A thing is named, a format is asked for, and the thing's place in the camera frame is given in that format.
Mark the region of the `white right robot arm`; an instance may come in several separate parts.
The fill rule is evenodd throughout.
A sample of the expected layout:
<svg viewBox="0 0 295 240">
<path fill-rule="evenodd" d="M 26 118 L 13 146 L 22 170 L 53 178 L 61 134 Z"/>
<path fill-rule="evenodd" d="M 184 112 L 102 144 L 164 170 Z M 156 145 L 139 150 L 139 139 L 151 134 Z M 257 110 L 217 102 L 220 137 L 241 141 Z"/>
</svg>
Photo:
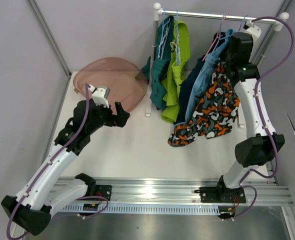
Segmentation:
<svg viewBox="0 0 295 240">
<path fill-rule="evenodd" d="M 225 74 L 239 97 L 246 125 L 246 139 L 234 148 L 235 162 L 216 186 L 216 197 L 223 203 L 233 203 L 234 199 L 245 203 L 243 181 L 251 173 L 262 176 L 257 169 L 274 160 L 285 144 L 285 137 L 277 134 L 267 114 L 258 67 L 250 62 L 253 45 L 250 34 L 236 32 L 223 53 Z"/>
</svg>

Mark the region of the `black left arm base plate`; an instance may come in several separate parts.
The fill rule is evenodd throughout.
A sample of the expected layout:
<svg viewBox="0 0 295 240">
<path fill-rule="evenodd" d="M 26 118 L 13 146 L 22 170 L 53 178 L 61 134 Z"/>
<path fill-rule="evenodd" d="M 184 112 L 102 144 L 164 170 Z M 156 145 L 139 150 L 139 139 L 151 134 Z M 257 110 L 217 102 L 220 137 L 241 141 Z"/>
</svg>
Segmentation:
<svg viewBox="0 0 295 240">
<path fill-rule="evenodd" d="M 108 201 L 111 199 L 112 195 L 112 186 L 111 185 L 102 185 L 102 184 L 96 184 L 95 187 L 92 187 L 89 190 L 89 196 L 102 196 L 106 198 Z"/>
</svg>

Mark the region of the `orange camouflage shorts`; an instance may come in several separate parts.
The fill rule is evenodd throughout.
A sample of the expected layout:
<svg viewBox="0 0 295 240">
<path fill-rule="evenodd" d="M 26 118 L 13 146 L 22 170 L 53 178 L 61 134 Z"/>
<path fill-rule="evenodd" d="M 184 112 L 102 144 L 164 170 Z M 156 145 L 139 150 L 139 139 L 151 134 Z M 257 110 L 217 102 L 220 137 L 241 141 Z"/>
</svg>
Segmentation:
<svg viewBox="0 0 295 240">
<path fill-rule="evenodd" d="M 167 143 L 185 147 L 198 137 L 212 139 L 229 134 L 238 118 L 240 100 L 221 61 L 214 69 L 210 84 L 197 103 L 191 119 L 174 127 Z"/>
</svg>

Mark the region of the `blue wire hanger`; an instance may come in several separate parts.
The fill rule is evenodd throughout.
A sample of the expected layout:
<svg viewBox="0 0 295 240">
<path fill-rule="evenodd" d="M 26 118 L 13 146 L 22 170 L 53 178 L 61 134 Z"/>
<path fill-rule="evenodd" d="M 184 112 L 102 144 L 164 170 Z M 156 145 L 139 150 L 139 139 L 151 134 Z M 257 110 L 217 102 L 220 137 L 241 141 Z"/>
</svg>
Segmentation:
<svg viewBox="0 0 295 240">
<path fill-rule="evenodd" d="M 246 25 L 246 18 L 248 17 L 248 15 L 245 15 L 240 23 L 240 26 L 238 28 L 238 32 L 242 32 L 242 31 L 245 31 L 247 29 L 247 25 Z"/>
</svg>

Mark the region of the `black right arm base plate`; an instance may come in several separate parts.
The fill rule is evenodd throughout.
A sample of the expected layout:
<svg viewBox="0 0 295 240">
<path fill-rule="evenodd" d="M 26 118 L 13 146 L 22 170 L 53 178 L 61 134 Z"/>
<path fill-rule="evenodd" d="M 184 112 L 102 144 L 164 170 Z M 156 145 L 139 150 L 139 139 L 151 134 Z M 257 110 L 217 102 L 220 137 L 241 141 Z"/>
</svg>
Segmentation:
<svg viewBox="0 0 295 240">
<path fill-rule="evenodd" d="M 240 188 L 219 188 L 203 186 L 196 190 L 194 193 L 200 195 L 202 203 L 227 203 L 232 204 L 235 200 L 238 200 L 239 203 L 246 203 L 245 191 Z"/>
</svg>

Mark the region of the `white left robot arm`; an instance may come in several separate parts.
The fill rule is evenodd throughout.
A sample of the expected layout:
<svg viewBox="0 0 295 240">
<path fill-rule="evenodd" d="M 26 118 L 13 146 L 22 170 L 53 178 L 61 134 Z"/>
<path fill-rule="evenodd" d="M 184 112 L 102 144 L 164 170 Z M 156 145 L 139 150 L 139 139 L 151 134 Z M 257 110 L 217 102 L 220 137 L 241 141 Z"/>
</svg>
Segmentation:
<svg viewBox="0 0 295 240">
<path fill-rule="evenodd" d="M 64 170 L 80 155 L 99 128 L 124 127 L 131 116 L 120 102 L 116 114 L 110 107 L 97 105 L 92 99 L 82 100 L 73 110 L 64 128 L 54 140 L 54 146 L 30 181 L 15 196 L 6 195 L 1 206 L 26 234 L 37 236 L 49 225 L 62 208 L 75 200 L 108 202 L 109 197 L 98 193 L 96 180 L 85 173 L 78 174 L 66 187 L 50 194 Z"/>
</svg>

